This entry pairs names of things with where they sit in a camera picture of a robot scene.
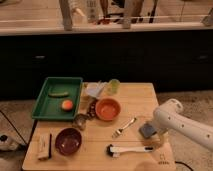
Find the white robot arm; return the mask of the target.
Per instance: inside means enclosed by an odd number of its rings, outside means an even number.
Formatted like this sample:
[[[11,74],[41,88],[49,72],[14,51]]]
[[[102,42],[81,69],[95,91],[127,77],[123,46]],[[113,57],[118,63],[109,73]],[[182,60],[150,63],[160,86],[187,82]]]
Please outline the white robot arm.
[[[169,99],[153,112],[154,127],[158,134],[173,129],[203,147],[213,151],[213,127],[188,119],[181,115],[183,105],[176,99]]]

